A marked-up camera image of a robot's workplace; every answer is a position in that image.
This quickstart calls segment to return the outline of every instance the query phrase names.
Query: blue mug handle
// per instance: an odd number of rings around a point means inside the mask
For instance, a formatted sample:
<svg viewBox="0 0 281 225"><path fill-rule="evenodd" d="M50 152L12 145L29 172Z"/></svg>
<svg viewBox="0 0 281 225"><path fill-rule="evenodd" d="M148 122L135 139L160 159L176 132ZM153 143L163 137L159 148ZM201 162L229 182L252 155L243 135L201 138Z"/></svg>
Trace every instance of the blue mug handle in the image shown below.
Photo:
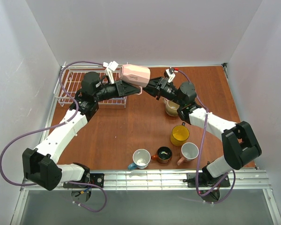
<svg viewBox="0 0 281 225"><path fill-rule="evenodd" d="M137 165L135 163L131 163L129 166L128 166L128 170L134 170L137 168Z"/></svg>

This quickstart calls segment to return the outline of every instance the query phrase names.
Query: dish rack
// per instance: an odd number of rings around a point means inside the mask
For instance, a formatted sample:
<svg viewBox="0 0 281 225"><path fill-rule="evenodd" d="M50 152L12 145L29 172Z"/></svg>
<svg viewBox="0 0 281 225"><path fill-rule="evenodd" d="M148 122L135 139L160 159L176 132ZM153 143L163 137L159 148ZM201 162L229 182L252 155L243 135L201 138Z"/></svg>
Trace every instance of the dish rack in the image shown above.
<svg viewBox="0 0 281 225"><path fill-rule="evenodd" d="M118 67L116 71L113 72L114 81L119 80L119 69L120 68ZM69 67L64 71L61 80L65 89L72 97L75 97L76 91L81 88L81 81L84 78L84 75L90 71L97 72L100 75L100 78L105 75L105 68L102 66L89 66L83 64ZM54 89L54 97L62 107L64 105L72 104L73 102L70 97L68 97L61 89L60 83L58 81ZM120 108L126 108L126 102L127 97L119 97L99 102L99 105L117 105L120 106Z"/></svg>

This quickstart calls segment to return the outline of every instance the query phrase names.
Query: mug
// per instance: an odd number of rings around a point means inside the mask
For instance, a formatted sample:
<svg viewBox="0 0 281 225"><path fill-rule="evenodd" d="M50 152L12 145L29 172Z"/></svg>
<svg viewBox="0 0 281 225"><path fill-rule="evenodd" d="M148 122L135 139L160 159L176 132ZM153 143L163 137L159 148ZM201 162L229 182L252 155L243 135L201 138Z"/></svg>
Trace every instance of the mug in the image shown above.
<svg viewBox="0 0 281 225"><path fill-rule="evenodd" d="M138 149L133 153L132 159L133 163L128 166L128 170L145 169L151 160L151 156L147 150Z"/></svg>
<svg viewBox="0 0 281 225"><path fill-rule="evenodd" d="M183 162L190 162L199 155L199 149L194 143L187 142L181 147L180 156L177 165Z"/></svg>
<svg viewBox="0 0 281 225"><path fill-rule="evenodd" d="M185 127L185 123L175 126L170 135L170 142L175 146L182 146L189 137L189 130Z"/></svg>
<svg viewBox="0 0 281 225"><path fill-rule="evenodd" d="M122 65L118 72L118 77L131 84L146 87L150 80L150 69L136 65Z"/></svg>
<svg viewBox="0 0 281 225"><path fill-rule="evenodd" d="M152 160L157 160L159 163L168 163L172 159L172 151L168 147L160 147L157 153L151 156Z"/></svg>
<svg viewBox="0 0 281 225"><path fill-rule="evenodd" d="M179 105L175 102L169 101L166 98L163 98L163 102L165 103L165 111L169 116L178 116L177 109Z"/></svg>

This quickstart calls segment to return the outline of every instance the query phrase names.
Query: white wall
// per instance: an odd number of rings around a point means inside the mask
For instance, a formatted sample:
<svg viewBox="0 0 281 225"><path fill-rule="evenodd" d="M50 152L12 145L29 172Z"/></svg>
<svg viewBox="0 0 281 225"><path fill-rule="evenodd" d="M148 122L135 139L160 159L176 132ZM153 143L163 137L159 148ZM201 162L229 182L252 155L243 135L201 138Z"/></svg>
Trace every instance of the white wall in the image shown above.
<svg viewBox="0 0 281 225"><path fill-rule="evenodd" d="M0 0L0 153L13 138L44 127L59 65L25 0ZM3 169L22 182L22 152L40 135L11 146ZM19 187L0 176L0 225L10 223Z"/></svg>
<svg viewBox="0 0 281 225"><path fill-rule="evenodd" d="M59 64L228 62L262 0L26 0Z"/></svg>
<svg viewBox="0 0 281 225"><path fill-rule="evenodd" d="M263 0L228 63L241 119L251 123L281 213L281 0Z"/></svg>

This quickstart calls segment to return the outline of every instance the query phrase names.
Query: wooden table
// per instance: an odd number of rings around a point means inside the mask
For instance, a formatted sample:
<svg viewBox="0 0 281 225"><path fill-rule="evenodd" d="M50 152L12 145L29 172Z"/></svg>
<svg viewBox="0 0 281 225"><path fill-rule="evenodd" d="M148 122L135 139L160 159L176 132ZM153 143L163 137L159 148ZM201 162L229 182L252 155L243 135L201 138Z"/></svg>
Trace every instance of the wooden table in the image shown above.
<svg viewBox="0 0 281 225"><path fill-rule="evenodd" d="M163 76L166 68L150 68L151 78ZM181 67L194 83L201 101L209 110L223 119L240 122L237 110L221 66ZM182 74L176 74L174 84L178 88L186 81ZM56 106L52 124L64 117L68 105ZM182 121L170 117L160 99L157 101L147 93L129 96L126 109L100 109L90 122L79 131L64 150L59 164L79 162L91 170L126 170L132 163L132 155L137 149L147 149L154 155L158 148L169 147L172 160L165 165L152 161L148 169L195 169L197 160L177 166L181 147L170 142L170 134ZM188 142L200 147L202 129L186 125L190 131ZM207 133L200 162L202 168L207 161L212 162L223 155L222 143ZM251 162L247 167L255 167Z"/></svg>

